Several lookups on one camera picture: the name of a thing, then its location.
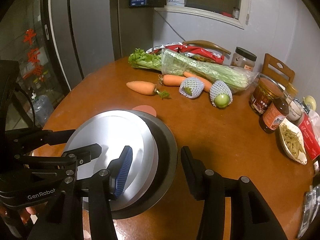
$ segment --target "window sill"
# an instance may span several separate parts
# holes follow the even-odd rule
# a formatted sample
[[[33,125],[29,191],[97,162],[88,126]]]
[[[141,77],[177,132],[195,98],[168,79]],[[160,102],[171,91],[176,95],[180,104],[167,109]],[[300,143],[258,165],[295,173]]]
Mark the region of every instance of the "window sill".
[[[183,6],[176,6],[176,5],[165,5],[164,8],[155,8],[158,12],[175,12],[175,13],[183,13],[183,14],[190,14],[190,15],[197,15],[209,19],[214,19],[220,22],[224,22],[240,29],[244,29],[244,26],[240,23],[239,20],[224,16],[219,13],[214,13],[210,11],[205,11],[196,8],[190,7],[183,7]]]

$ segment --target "wooden table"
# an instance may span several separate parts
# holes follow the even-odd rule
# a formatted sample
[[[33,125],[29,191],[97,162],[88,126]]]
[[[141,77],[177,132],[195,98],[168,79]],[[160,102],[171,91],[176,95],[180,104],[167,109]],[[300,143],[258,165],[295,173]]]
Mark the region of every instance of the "wooden table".
[[[312,184],[313,167],[290,160],[276,143],[276,133],[266,134],[248,99],[253,87],[236,94],[223,110],[211,105],[205,92],[191,100],[177,87],[161,87],[171,99],[144,96],[129,90],[126,83],[143,80],[158,82],[158,73],[132,69],[127,58],[107,65],[87,76],[60,103],[45,129],[77,129],[89,118],[113,109],[150,105],[174,134],[178,148],[188,145],[195,158],[220,175],[232,179],[248,176],[278,218],[288,239],[297,234],[303,195]],[[60,156],[64,145],[39,148],[35,155]],[[203,202],[189,193],[180,158],[176,177],[164,197],[146,212],[115,222],[119,240],[196,239]],[[224,239],[230,234],[230,203],[226,205]],[[88,214],[84,212],[88,229]]]

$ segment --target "orange carrot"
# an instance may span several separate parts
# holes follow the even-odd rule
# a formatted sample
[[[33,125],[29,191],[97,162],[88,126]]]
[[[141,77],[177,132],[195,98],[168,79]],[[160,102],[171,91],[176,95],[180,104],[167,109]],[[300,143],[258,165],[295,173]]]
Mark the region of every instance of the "orange carrot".
[[[208,93],[210,92],[210,88],[212,86],[212,83],[210,81],[206,80],[205,78],[199,77],[199,76],[197,76],[195,74],[192,74],[190,72],[187,72],[187,71],[185,71],[183,73],[183,75],[185,77],[196,77],[196,78],[200,79],[204,83],[204,89],[203,90],[208,92]]]
[[[179,87],[186,77],[175,76],[175,75],[163,75],[159,78],[160,83],[165,86]]]
[[[156,84],[153,84],[151,82],[132,81],[127,83],[127,87],[142,95],[158,94],[161,98],[167,98],[170,96],[169,93],[166,91],[159,92],[156,88]]]

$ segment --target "white window frame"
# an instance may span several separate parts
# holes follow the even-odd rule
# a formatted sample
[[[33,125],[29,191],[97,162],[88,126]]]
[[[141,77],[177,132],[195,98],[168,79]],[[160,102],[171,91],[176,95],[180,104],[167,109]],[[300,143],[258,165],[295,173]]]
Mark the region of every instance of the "white window frame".
[[[190,8],[190,7],[176,6],[176,5],[165,5],[164,8],[155,8],[155,10],[158,12],[164,11],[164,12],[175,12],[175,13],[197,15],[197,16],[201,16],[209,19],[214,19],[220,22],[224,22],[224,23],[236,26],[240,29],[244,29],[244,27],[248,25],[250,7],[251,7],[251,0],[241,0],[239,20],[230,18],[228,16],[224,16],[222,14],[215,13],[215,12],[210,12],[210,11]]]

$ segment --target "jar label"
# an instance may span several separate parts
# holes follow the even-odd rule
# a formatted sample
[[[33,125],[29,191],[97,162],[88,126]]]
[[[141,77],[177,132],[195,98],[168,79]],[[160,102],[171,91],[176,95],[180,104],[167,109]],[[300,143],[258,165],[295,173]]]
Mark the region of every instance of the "jar label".
[[[247,70],[252,71],[252,70],[253,70],[253,67],[250,67],[250,66],[248,66],[248,65],[244,65],[244,69],[247,69]]]
[[[262,119],[266,126],[268,126],[271,130],[274,131],[285,119],[285,116],[281,114],[278,111],[278,109],[276,109],[275,105],[272,103],[262,116]]]
[[[252,96],[251,96],[251,104],[253,105],[253,107],[260,113],[263,114],[267,108],[270,106],[272,100],[270,100],[269,98],[267,98],[259,89],[259,87],[257,87]]]

